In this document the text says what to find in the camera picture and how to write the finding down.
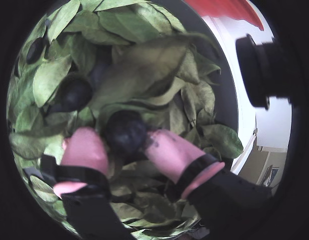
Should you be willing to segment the gripper finger with pink tip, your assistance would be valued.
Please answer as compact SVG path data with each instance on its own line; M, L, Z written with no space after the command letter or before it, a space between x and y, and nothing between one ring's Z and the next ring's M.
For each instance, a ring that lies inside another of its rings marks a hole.
M210 240L233 240L235 224L258 214L273 197L271 188L232 173L224 162L169 130L149 132L144 153L172 181L173 197L194 206Z
M62 200L68 222L84 240L132 240L110 205L109 160L104 144L90 127L64 140L61 163L42 155L41 174Z

